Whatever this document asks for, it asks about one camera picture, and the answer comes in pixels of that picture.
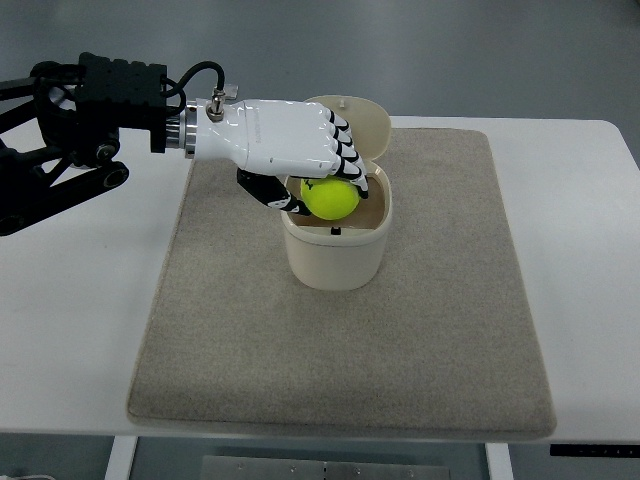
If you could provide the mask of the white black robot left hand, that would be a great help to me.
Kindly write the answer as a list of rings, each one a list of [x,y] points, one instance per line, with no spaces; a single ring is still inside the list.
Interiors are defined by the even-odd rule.
[[[334,177],[369,196],[364,159],[351,125],[318,102],[244,100],[213,111],[213,102],[187,103],[180,114],[180,147],[197,161],[230,160],[238,184],[261,204],[309,216],[304,201],[280,181]]]

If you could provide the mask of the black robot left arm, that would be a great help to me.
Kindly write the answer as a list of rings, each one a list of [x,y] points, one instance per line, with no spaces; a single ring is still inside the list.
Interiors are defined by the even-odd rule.
[[[116,160],[121,129],[143,130],[150,149],[166,148],[166,122],[186,106],[185,82],[161,64],[111,60],[84,52],[74,64],[46,61],[26,78],[4,81],[1,115],[7,132],[36,120],[43,146],[20,152],[1,146],[1,233],[57,215],[122,185],[127,166]]]

